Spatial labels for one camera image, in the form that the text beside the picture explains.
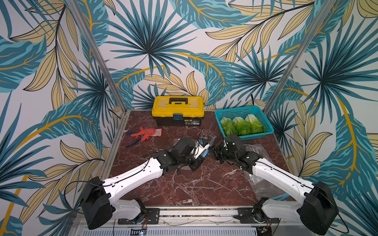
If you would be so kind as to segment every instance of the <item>yellow toolbox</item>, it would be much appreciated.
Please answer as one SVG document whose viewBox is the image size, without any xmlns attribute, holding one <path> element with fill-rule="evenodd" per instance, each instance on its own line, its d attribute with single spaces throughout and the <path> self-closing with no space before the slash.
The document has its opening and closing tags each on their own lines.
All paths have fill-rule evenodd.
<svg viewBox="0 0 378 236">
<path fill-rule="evenodd" d="M 204 116 L 202 97 L 158 96 L 152 116 L 161 126 L 200 126 Z"/>
</svg>

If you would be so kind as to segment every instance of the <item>teal plastic basket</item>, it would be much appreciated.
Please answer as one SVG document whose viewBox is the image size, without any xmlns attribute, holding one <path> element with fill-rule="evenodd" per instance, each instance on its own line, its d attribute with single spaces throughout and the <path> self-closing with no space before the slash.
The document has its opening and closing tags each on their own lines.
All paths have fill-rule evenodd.
<svg viewBox="0 0 378 236">
<path fill-rule="evenodd" d="M 258 106 L 244 106 L 244 107 L 236 107 L 230 109 L 222 109 L 215 111 L 215 117 L 217 118 L 217 122 L 220 128 L 220 131 L 223 134 L 223 137 L 226 137 L 222 125 L 220 124 L 220 120 L 223 117 L 230 118 L 231 120 L 234 119 L 236 116 L 240 116 L 241 118 L 245 119 L 248 114 L 253 114 L 255 117 L 261 122 L 261 124 L 265 127 L 266 132 L 260 134 L 251 134 L 251 135 L 244 135 L 240 136 L 242 140 L 250 140 L 250 139 L 259 139 L 264 137 L 267 134 L 272 134 L 274 129 L 270 124 L 266 115 L 262 112 L 262 110 Z"/>
</svg>

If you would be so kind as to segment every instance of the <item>blue pliers handle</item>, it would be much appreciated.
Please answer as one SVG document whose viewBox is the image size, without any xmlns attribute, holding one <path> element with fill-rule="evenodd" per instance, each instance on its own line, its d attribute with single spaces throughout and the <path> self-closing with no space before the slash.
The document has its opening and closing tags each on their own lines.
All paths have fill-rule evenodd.
<svg viewBox="0 0 378 236">
<path fill-rule="evenodd" d="M 134 133 L 134 132 L 125 132 L 125 134 L 135 134 L 135 133 Z M 137 138 L 134 142 L 132 142 L 132 143 L 126 145 L 126 147 L 128 148 L 128 147 L 130 147 L 130 146 L 136 144 L 136 143 L 139 142 L 141 139 L 142 139 L 142 136 L 140 136 L 139 138 Z"/>
</svg>

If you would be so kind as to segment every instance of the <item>wall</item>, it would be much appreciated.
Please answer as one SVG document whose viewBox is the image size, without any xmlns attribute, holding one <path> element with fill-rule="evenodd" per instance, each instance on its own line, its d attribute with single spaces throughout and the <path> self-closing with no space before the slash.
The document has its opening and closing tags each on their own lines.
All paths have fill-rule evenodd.
<svg viewBox="0 0 378 236">
<path fill-rule="evenodd" d="M 207 109 L 253 94 L 264 106 L 323 0 L 262 2 L 114 0 L 99 48 L 126 107 L 151 109 L 164 94 L 202 96 Z"/>
<path fill-rule="evenodd" d="M 103 2 L 82 3 L 107 18 Z M 63 1 L 0 8 L 0 235 L 65 235 L 64 187 L 101 174 L 120 109 Z M 83 186 L 67 189 L 74 208 Z"/>
<path fill-rule="evenodd" d="M 293 173 L 328 184 L 350 235 L 378 235 L 378 1 L 348 1 L 313 39 L 269 114 Z M 346 231 L 336 217 L 334 226 Z M 329 230 L 329 235 L 340 235 Z"/>
</svg>

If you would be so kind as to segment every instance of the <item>orange work glove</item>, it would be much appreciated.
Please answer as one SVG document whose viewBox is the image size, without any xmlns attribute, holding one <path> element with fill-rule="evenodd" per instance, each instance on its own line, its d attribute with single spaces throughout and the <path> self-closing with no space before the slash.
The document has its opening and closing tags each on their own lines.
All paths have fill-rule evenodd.
<svg viewBox="0 0 378 236">
<path fill-rule="evenodd" d="M 149 139 L 149 136 L 161 136 L 161 129 L 156 130 L 154 128 L 150 128 L 144 130 L 143 127 L 141 127 L 141 131 L 139 133 L 132 134 L 130 136 L 137 139 L 140 135 L 143 135 L 141 141 L 145 141 L 146 139 Z"/>
</svg>

